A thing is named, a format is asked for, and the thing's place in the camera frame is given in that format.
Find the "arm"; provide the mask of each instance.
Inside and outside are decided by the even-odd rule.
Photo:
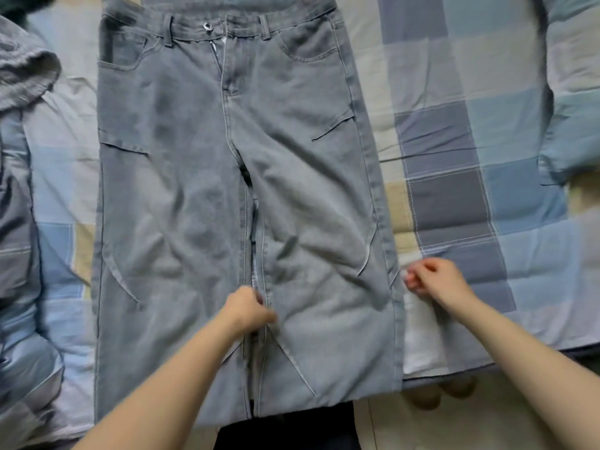
[[[465,325],[572,450],[600,449],[600,378],[480,301],[450,261],[409,267],[407,287],[431,295]]]
[[[79,441],[74,450],[176,450],[190,434],[221,360],[244,333],[274,322],[250,287]]]

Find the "hand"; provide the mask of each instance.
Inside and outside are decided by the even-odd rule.
[[[261,295],[248,286],[240,287],[227,297],[219,317],[235,331],[237,337],[277,321],[275,311],[266,308]]]
[[[431,296],[455,317],[477,299],[454,262],[439,257],[428,257],[409,265],[404,283],[416,295]]]

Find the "plaid bedsheet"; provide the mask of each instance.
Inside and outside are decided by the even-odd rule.
[[[165,0],[134,0],[155,2]],[[338,0],[386,181],[402,266],[458,263],[475,291],[555,348],[600,342],[600,176],[542,187],[548,120],[534,0]],[[39,440],[92,424],[89,279],[97,197],[100,0],[59,0],[30,18],[63,74],[24,118],[40,230],[42,325],[65,379]],[[406,292],[405,374],[490,362],[466,330]]]

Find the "jeans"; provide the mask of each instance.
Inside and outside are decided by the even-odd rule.
[[[105,0],[99,68],[96,419],[253,276],[279,321],[232,347],[199,423],[399,390],[397,255],[335,0]]]

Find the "forearm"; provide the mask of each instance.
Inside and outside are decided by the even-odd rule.
[[[568,448],[600,448],[600,378],[481,301],[457,318]]]
[[[183,447],[235,334],[219,318],[96,425],[75,450]]]

